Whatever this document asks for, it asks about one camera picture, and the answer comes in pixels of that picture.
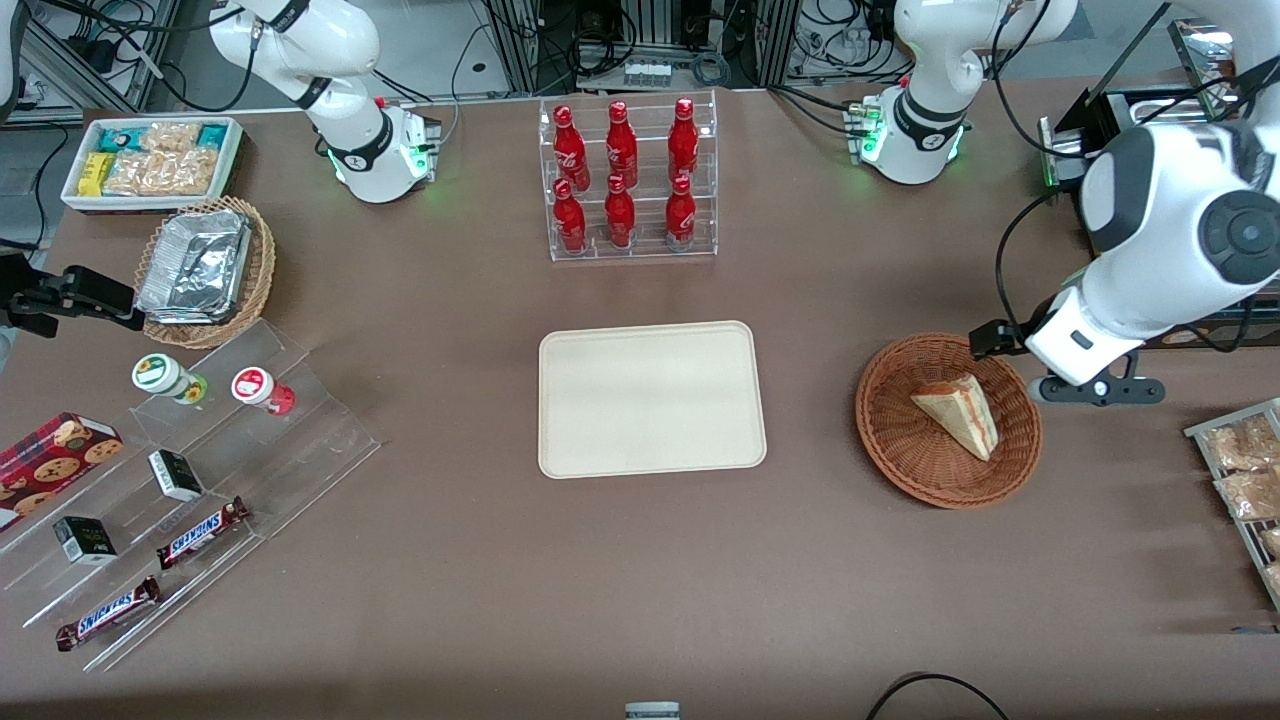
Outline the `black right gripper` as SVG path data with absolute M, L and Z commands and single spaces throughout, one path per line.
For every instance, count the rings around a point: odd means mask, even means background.
M 134 306 L 134 291 L 87 266 L 60 275 L 32 266 L 8 268 L 8 325 L 54 337 L 61 318 L 87 316 L 141 332 L 146 314 Z

